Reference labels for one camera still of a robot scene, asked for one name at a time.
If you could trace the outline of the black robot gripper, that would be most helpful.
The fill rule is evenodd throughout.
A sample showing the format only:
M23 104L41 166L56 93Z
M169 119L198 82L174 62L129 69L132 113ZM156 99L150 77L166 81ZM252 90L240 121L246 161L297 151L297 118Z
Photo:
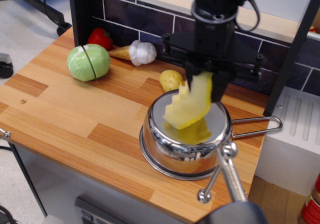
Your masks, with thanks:
M194 31L165 33L162 55L181 64L189 91L195 76L212 72L211 101L220 102L231 79L257 81L266 57L235 35L233 21L209 24L196 20Z

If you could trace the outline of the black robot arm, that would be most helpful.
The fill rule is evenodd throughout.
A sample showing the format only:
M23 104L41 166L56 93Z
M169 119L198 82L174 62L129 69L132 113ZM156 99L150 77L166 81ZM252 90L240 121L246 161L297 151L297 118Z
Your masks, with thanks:
M238 9L249 1L256 14L255 0L195 0L191 14L195 19L192 32L165 33L162 56L169 62L181 64L191 88L195 76L211 72L211 101L219 102L229 81L239 78L258 81L260 68L267 58L241 43L235 36Z

